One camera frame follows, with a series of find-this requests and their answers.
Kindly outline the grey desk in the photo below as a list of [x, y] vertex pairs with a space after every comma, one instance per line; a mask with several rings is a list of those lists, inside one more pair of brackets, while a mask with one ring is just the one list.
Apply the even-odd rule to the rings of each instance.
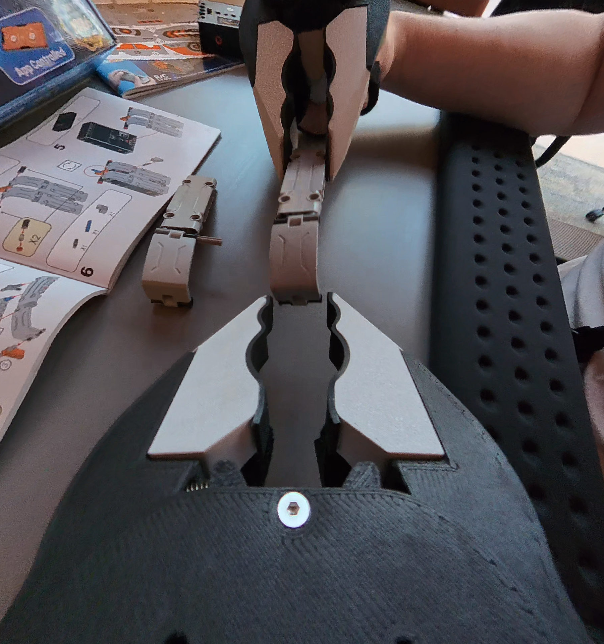
[[[57, 334], [0, 443], [0, 619], [18, 594], [53, 512], [115, 420], [175, 361], [269, 291], [268, 249], [280, 181], [243, 68], [142, 97], [149, 108], [217, 127], [200, 173], [217, 179], [200, 246], [193, 305], [152, 305], [141, 279], [151, 235], [111, 294]], [[336, 292], [426, 361], [438, 113], [389, 93], [361, 118], [326, 188], [319, 270]]]

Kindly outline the person's right hand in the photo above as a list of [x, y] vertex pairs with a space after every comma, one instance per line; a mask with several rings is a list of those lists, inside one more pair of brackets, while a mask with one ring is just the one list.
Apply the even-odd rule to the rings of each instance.
[[298, 128], [308, 135], [324, 137], [328, 133], [328, 122], [327, 103], [309, 101]]

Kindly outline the grey curved toy panel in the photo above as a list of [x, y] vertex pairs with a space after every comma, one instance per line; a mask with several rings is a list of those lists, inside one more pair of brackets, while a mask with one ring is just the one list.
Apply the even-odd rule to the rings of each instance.
[[322, 301], [317, 282], [318, 238], [316, 216], [292, 214], [274, 222], [269, 248], [270, 288], [278, 303], [307, 305]]

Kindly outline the black toy battery box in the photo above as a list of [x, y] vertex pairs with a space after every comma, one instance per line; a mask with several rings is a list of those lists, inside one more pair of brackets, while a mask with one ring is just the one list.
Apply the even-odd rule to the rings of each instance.
[[242, 60], [239, 22], [244, 1], [199, 1], [201, 50]]

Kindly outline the blue robot kit box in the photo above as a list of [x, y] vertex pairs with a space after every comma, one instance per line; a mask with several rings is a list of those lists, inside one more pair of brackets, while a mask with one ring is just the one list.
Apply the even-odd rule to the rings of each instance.
[[115, 44], [91, 1], [0, 1], [0, 127], [78, 83]]

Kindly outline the open instruction booklet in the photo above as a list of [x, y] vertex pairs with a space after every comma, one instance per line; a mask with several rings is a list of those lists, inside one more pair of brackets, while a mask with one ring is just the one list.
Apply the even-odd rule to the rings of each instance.
[[0, 441], [58, 331], [219, 136], [86, 88], [0, 149]]

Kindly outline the grey toy panel with holes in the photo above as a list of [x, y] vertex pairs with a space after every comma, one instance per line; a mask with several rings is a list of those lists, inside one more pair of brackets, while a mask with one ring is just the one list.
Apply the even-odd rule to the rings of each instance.
[[290, 216], [318, 220], [324, 195], [326, 139], [303, 133], [293, 121], [293, 151], [281, 184], [276, 223]]

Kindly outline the person's right forearm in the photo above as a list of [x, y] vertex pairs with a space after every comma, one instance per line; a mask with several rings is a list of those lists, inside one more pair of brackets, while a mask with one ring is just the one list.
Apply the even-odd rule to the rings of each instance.
[[604, 13], [491, 18], [391, 12], [381, 86], [530, 135], [604, 133]]

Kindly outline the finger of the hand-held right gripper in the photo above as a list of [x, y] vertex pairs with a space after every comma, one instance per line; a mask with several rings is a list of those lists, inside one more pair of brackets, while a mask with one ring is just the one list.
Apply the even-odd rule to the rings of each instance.
[[328, 88], [333, 105], [328, 123], [328, 176], [333, 180], [346, 157], [368, 88], [367, 8], [343, 10], [326, 27], [325, 38], [335, 59], [335, 75]]
[[294, 123], [282, 85], [282, 69], [293, 50], [293, 32], [279, 21], [258, 26], [255, 100], [275, 170], [280, 180], [290, 159]]

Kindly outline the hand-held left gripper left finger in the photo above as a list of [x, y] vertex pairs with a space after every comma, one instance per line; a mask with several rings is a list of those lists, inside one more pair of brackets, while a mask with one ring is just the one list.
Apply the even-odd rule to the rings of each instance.
[[195, 459], [208, 470], [231, 461], [248, 485], [265, 483], [274, 438], [259, 370], [272, 323], [272, 298], [260, 297], [196, 349], [149, 457]]

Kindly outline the grey joined toy panel assembly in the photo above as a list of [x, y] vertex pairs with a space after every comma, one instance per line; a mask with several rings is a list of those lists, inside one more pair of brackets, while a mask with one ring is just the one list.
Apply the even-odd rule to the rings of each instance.
[[167, 307], [192, 304], [190, 271], [197, 241], [221, 246], [219, 237], [201, 236], [203, 223], [216, 196], [214, 178], [191, 175], [167, 205], [147, 252], [142, 286], [153, 303]]

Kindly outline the black perforated chair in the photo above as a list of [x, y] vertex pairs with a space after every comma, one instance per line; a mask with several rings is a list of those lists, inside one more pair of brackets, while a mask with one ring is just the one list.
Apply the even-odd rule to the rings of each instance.
[[604, 641], [604, 481], [528, 136], [440, 124], [429, 367], [498, 443]]

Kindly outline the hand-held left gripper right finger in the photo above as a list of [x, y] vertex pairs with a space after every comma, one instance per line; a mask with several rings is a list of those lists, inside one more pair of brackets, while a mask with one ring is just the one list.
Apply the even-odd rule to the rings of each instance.
[[384, 473], [393, 461], [445, 457], [400, 347], [340, 296], [328, 294], [326, 422], [315, 451], [323, 486], [341, 486], [358, 463]]

